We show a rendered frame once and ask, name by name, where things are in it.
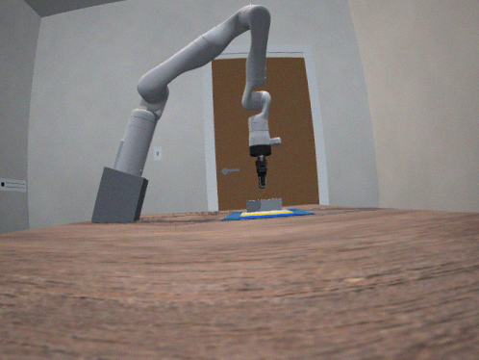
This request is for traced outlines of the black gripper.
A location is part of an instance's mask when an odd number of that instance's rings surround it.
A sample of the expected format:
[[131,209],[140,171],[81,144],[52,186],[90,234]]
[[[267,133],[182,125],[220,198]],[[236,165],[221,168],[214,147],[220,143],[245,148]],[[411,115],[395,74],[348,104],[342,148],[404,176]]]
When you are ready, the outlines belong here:
[[[271,155],[271,148],[269,144],[257,144],[249,146],[250,156],[257,157],[256,168],[259,177],[259,188],[264,189],[266,187],[266,171],[267,161],[265,156]],[[264,156],[265,155],[265,156]],[[259,170],[260,168],[260,170]]]

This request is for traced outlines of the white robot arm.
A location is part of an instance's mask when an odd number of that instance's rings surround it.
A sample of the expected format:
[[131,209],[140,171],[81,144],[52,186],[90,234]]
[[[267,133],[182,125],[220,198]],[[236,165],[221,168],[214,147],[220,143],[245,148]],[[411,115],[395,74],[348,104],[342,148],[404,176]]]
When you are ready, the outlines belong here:
[[169,96],[168,84],[180,74],[212,61],[234,38],[248,30],[251,33],[251,45],[246,60],[246,85],[241,103],[247,111],[263,110],[248,119],[249,146],[257,144],[280,146],[276,143],[281,144],[281,139],[271,139],[268,132],[268,112],[271,102],[269,93],[252,91],[265,84],[269,27],[270,12],[265,6],[245,6],[144,74],[137,86],[141,100],[138,108],[131,112],[113,168],[142,176],[157,122],[163,114]]

